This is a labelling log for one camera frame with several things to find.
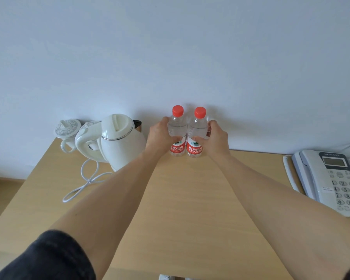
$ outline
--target white kettle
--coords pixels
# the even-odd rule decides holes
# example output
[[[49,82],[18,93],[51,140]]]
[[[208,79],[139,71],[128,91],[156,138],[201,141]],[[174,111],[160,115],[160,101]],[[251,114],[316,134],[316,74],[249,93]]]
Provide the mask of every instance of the white kettle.
[[[98,150],[89,147],[90,141],[97,141]],[[75,137],[75,146],[85,157],[106,162],[114,171],[134,160],[146,145],[144,135],[135,130],[133,120],[123,114],[109,115],[87,128],[80,129]]]

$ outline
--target phone display screen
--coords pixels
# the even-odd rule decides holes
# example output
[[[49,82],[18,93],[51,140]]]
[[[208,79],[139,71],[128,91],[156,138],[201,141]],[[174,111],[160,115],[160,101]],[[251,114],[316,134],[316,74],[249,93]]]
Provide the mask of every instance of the phone display screen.
[[[323,157],[325,165],[347,167],[343,159]]]

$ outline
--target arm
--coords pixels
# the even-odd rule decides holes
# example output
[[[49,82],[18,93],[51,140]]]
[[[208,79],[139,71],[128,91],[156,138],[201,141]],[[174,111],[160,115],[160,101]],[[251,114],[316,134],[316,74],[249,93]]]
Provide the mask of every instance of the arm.
[[[97,279],[102,279],[109,268],[158,160],[180,140],[169,136],[168,120],[164,117],[150,128],[146,148],[137,159],[117,171],[51,227],[79,243]]]
[[[216,121],[209,124],[209,140],[195,140],[293,278],[342,279],[350,269],[350,221],[238,161],[230,155],[228,134]]]

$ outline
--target floor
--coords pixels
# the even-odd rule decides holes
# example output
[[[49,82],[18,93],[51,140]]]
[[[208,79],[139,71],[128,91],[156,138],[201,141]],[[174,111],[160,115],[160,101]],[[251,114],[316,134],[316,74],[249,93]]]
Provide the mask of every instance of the floor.
[[[22,186],[22,181],[0,180],[0,215]],[[9,262],[15,259],[17,255],[0,252],[0,270]],[[158,280],[159,274],[125,269],[109,268],[103,280]]]

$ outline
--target bottle label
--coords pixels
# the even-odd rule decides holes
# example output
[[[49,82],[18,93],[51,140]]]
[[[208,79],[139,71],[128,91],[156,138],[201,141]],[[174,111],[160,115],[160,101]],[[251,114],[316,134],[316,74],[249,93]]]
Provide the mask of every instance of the bottle label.
[[[187,135],[183,136],[183,138],[181,139],[181,141],[178,141],[177,143],[174,143],[171,148],[170,148],[170,151],[172,153],[182,153],[185,148],[186,148],[186,137]]]
[[[187,151],[190,154],[200,154],[202,152],[202,146],[194,141],[193,139],[191,139],[190,137],[187,138]]]

